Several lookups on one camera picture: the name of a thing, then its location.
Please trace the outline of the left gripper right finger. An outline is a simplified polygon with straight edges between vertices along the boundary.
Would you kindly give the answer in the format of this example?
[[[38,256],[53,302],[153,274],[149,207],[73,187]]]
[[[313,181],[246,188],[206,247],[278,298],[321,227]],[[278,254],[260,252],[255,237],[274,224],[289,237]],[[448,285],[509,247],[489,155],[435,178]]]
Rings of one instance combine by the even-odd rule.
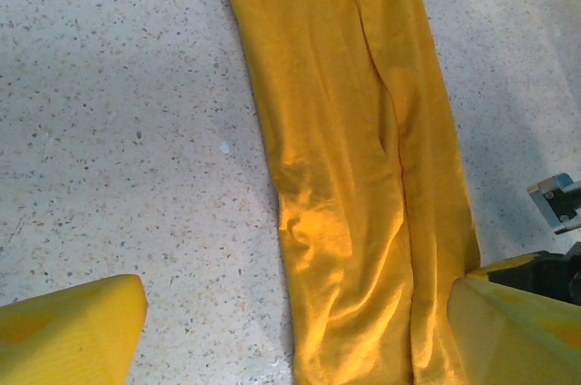
[[[580,255],[535,252],[454,282],[448,321],[471,384],[580,381]]]

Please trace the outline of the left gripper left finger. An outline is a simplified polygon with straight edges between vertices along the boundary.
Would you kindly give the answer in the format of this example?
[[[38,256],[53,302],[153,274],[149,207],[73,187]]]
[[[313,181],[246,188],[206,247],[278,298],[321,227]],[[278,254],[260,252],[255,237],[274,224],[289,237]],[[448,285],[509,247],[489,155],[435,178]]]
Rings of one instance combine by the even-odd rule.
[[[122,274],[1,309],[4,384],[124,384],[147,314],[142,281]]]

